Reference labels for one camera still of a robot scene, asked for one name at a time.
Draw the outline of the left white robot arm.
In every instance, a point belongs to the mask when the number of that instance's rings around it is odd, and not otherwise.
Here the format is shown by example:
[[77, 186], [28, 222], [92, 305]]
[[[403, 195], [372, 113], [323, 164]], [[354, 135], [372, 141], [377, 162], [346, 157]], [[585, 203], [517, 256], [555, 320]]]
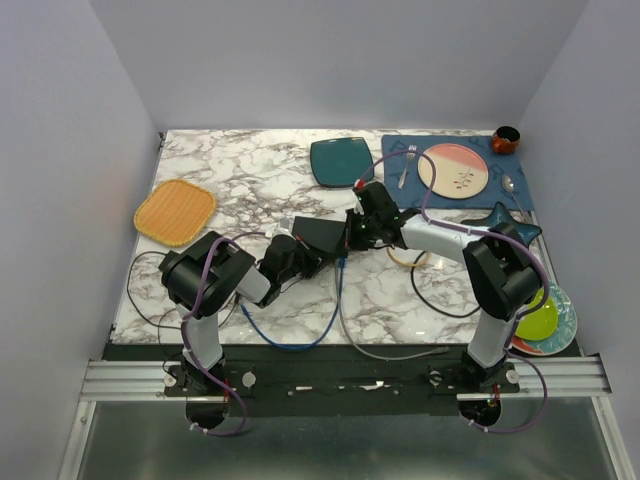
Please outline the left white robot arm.
[[264, 308], [294, 278], [311, 279], [346, 253], [344, 234], [313, 227], [279, 231], [257, 260], [236, 239], [210, 232], [181, 253], [170, 251], [159, 270], [161, 283], [181, 316], [187, 382], [201, 395], [232, 389], [222, 379], [224, 359], [218, 312], [238, 295]]

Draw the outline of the black network switch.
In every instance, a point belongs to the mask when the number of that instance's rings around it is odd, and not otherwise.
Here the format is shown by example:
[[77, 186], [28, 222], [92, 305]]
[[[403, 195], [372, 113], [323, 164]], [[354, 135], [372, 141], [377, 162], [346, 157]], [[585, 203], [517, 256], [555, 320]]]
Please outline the black network switch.
[[293, 223], [295, 237], [325, 252], [335, 251], [343, 229], [344, 221], [337, 220], [296, 216]]

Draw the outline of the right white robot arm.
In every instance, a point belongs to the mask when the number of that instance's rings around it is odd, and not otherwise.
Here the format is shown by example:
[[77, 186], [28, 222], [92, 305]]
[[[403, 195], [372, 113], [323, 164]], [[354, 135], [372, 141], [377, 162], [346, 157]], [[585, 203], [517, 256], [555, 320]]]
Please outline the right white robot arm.
[[516, 322], [539, 310], [549, 296], [540, 261], [509, 224], [480, 229], [430, 218], [423, 210], [399, 210], [380, 182], [356, 182], [356, 206], [347, 211], [345, 248], [375, 246], [428, 251], [466, 267], [480, 317], [462, 355], [460, 379], [480, 392], [496, 380]]

